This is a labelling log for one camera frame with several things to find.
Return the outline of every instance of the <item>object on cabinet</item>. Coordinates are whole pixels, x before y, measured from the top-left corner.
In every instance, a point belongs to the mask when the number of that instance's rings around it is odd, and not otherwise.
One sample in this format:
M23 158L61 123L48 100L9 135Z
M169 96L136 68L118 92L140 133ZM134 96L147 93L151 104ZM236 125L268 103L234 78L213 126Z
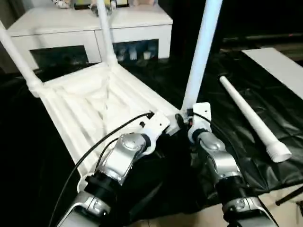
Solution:
M116 0L117 7L126 7L128 6L128 0Z
M71 7L71 0L52 0L52 2L61 9L69 9Z
M107 15L111 15L114 10L117 8L117 1L116 0L104 0L105 8ZM97 8L97 0L91 1L90 6L91 11L98 17L98 8Z
M91 0L73 0L73 6L75 10L89 9L91 6Z
M158 0L129 0L130 5L139 6L139 5L155 5L158 3Z

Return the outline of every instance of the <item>white plastic part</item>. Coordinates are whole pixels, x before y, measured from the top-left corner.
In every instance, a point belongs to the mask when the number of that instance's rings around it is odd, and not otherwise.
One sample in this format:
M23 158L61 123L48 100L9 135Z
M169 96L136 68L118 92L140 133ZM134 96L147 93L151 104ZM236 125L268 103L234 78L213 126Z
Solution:
M212 120L212 113L209 103L196 103L193 105L193 111L194 113L197 113L210 121ZM193 124L187 133L188 139L192 143L195 143L193 140L193 133L197 129L206 129L208 131L212 131L210 127L210 123L208 123L206 120L202 119L201 117L194 115Z
M13 44L12 38L8 35L4 25L0 21L0 41L15 65L23 75L27 82L28 89L32 92L34 96L38 96L36 90L43 86L42 81L35 75L31 70L27 62L23 59L15 45Z
M103 34L103 39L104 39L104 46L107 52L107 59L106 62L109 65L112 64L117 64L117 57L114 52L114 47L110 35L110 30L109 30L109 25L107 22L107 13L105 9L105 4L104 0L97 0L97 8L98 8L98 14L99 14L99 19L101 23L101 29L102 29L102 34Z
M140 133L146 134L150 138L151 145L146 149L143 155L149 155L155 151L157 139L168 126L169 119L161 112L155 113L155 115L145 124Z
M286 145L276 138L228 79L225 76L222 76L220 77L220 82L266 146L266 152L269 154L270 158L274 162L283 162L289 159L292 156L292 153Z
M201 22L194 59L192 62L181 113L186 119L187 110L197 102L207 59L216 30L223 0L207 0Z

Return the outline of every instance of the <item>white shelf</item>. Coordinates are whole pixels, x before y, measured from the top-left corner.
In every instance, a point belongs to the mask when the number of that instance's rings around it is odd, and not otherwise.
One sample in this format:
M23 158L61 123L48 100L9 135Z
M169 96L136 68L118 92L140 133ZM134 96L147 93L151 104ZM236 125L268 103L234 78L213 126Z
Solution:
M171 25L172 23L172 19L158 5L118 8L109 17L111 29ZM98 18L89 9L37 7L24 14L8 31L12 37L16 37L100 29Z

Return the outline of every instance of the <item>black cable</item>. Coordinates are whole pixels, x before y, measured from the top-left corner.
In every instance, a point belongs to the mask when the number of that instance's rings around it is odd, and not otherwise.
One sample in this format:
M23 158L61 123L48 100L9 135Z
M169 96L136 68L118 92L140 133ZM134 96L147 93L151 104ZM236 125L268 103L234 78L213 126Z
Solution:
M53 213L52 213L52 216L51 216L51 219L49 221L49 224L48 224L48 227L51 226L52 222L53 222L53 217L54 217L54 214L57 210L57 207L58 207L58 204L60 202L60 199L61 197L63 196L63 193L66 189L66 186L69 182L69 180L71 179L71 176L73 175L73 173L77 170L77 168L80 166L80 164L84 161L84 159L97 147L99 146L102 142L104 142L108 137L112 136L114 133L116 133L117 131L119 131L120 129L124 128L125 126L127 126L128 124L132 123L133 121L141 118L141 117L145 117L145 116L151 116L153 113L144 113L144 114L141 114L139 116L136 116L134 117L133 119L129 120L128 122L124 123L123 125L119 126L118 128L116 128L115 130L113 130L112 132L110 132L109 134L107 134L105 137L103 137L102 139L100 139L94 146L92 146L81 158L80 160L77 162L77 164L75 165L75 167L72 169L70 175L68 176L62 190L61 190L61 193L58 197L58 200L56 202L56 205L55 205L55 208L53 209Z
M96 164L96 169L95 169L95 172L97 171L97 168L98 166L100 165L100 162L101 162L101 159L102 159L102 156L104 155L105 151L107 150L107 148L115 141L117 141L119 138L115 138L113 139L112 141L110 141L103 149L103 151L101 152L100 156L99 156L99 159L97 161L97 164Z

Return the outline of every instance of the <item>white pipe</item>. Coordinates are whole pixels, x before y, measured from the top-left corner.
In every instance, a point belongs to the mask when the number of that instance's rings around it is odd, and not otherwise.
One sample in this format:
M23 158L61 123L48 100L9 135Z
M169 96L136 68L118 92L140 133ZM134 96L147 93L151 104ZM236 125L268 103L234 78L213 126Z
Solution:
M265 125L261 118L244 100L239 92L233 87L225 76L220 77L220 82L225 87L228 94L232 97L236 105L242 111L253 129L256 131L262 142L266 146L266 152L274 162L283 162L292 156L287 146L280 142L272 131Z
M181 113L186 116L187 110L193 108L201 87L208 55L212 46L214 32L223 0L207 0L201 22L194 59L192 62Z
M101 31L103 34L105 49L107 52L107 63L109 65L114 65L117 64L117 57L114 52L114 47L110 35L104 0L97 0L97 8L98 8L99 20L101 24Z
M5 50L8 52L15 65L23 75L24 79L27 82L28 89L33 93L35 88L42 86L42 81L35 75L35 73L31 70L28 63L21 56L20 52L16 48L13 43L12 38L8 34L4 25L0 20L0 41L4 46Z

